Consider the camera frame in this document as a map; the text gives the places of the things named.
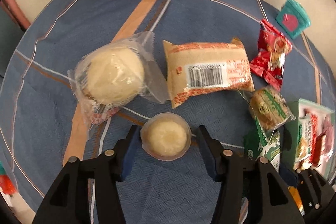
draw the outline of bread package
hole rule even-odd
[[[190,96],[219,90],[254,91],[249,60],[238,38],[231,43],[192,42],[174,45],[163,41],[172,107]]]

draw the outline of plastic cup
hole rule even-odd
[[[160,155],[151,149],[151,145],[148,143],[148,140],[147,140],[147,133],[148,133],[149,126],[153,122],[158,121],[158,120],[173,121],[184,128],[185,134],[187,136],[185,146],[176,155],[173,155],[173,156]],[[190,130],[188,123],[181,116],[171,113],[171,112],[165,112],[165,113],[160,113],[158,115],[155,115],[152,119],[150,119],[148,122],[144,124],[144,126],[142,127],[140,131],[140,136],[142,140],[142,148],[152,157],[156,158],[157,160],[162,160],[162,161],[172,161],[172,160],[181,158],[187,152],[187,150],[190,147],[190,143],[191,143],[191,130]]]

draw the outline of pink tag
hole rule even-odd
[[[290,31],[293,32],[298,26],[299,22],[296,16],[291,14],[284,14],[282,24]]]

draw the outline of green milk carton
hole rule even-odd
[[[259,136],[251,131],[244,137],[244,154],[249,159],[266,157],[274,166],[277,172],[280,167],[280,132],[275,131],[269,142],[262,146]]]

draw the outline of wrapped pastry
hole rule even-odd
[[[295,120],[295,115],[287,106],[285,99],[271,86],[254,92],[249,104],[263,146],[270,141],[275,129]]]
[[[86,124],[99,124],[137,95],[153,102],[168,99],[166,80],[152,56],[154,33],[142,32],[87,54],[70,84]]]
[[[254,91],[249,61],[242,42],[187,43],[163,41],[168,67],[168,90],[172,107],[190,96],[219,90]]]

